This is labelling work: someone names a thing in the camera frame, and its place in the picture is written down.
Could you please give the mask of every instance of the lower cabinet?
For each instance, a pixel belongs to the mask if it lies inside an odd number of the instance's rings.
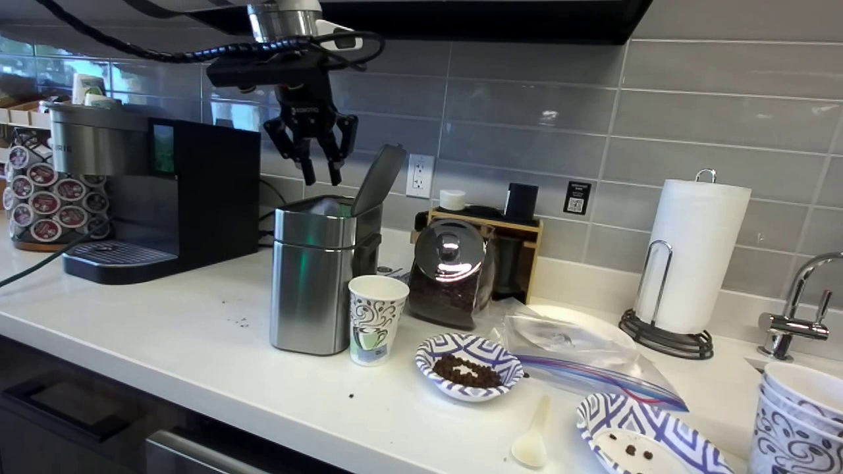
[[[0,336],[0,474],[340,469]]]

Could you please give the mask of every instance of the coffee pod holder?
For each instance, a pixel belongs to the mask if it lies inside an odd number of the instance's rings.
[[[70,176],[52,166],[50,114],[0,107],[2,210],[17,251],[56,252],[75,239],[110,234],[107,191],[99,176]]]

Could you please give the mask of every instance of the paper towel holder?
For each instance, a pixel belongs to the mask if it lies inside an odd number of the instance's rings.
[[[716,181],[716,168],[700,168],[693,174],[693,181],[702,181],[702,176],[709,176],[705,181]]]
[[[654,239],[647,244],[647,256],[640,272],[640,282],[638,282],[638,298],[642,298],[642,282],[647,276],[651,269],[651,257],[654,251],[663,247],[667,251],[667,260],[663,260],[663,272],[658,280],[658,292],[656,292],[656,306],[654,306],[654,318],[642,322],[638,318],[634,307],[626,307],[619,328],[625,328],[638,344],[644,344],[651,351],[667,352],[667,355],[676,355],[676,357],[693,357],[693,361],[705,361],[713,355],[713,342],[712,334],[702,328],[700,334],[675,334],[658,327],[658,307],[662,307],[662,294],[663,294],[663,284],[669,276],[669,266],[675,257],[675,251],[663,243],[663,239]]]

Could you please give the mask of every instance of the black lid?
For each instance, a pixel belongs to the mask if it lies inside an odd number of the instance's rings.
[[[485,260],[481,234],[461,222],[434,222],[417,243],[417,266],[434,282],[461,282]]]

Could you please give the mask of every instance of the faucet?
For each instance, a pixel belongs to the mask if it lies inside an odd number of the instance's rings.
[[[809,339],[827,339],[824,314],[831,301],[830,289],[822,292],[814,322],[795,318],[795,311],[798,311],[798,298],[800,298],[802,284],[812,280],[812,274],[817,269],[822,269],[824,263],[831,263],[831,260],[843,260],[843,252],[822,252],[822,256],[814,256],[812,260],[806,260],[802,266],[798,266],[798,272],[793,274],[787,298],[784,298],[784,311],[781,314],[760,314],[760,322],[770,322],[770,334],[763,334],[763,342],[758,344],[760,352],[779,357],[779,361],[793,361],[793,355],[787,352],[793,334],[800,334]]]

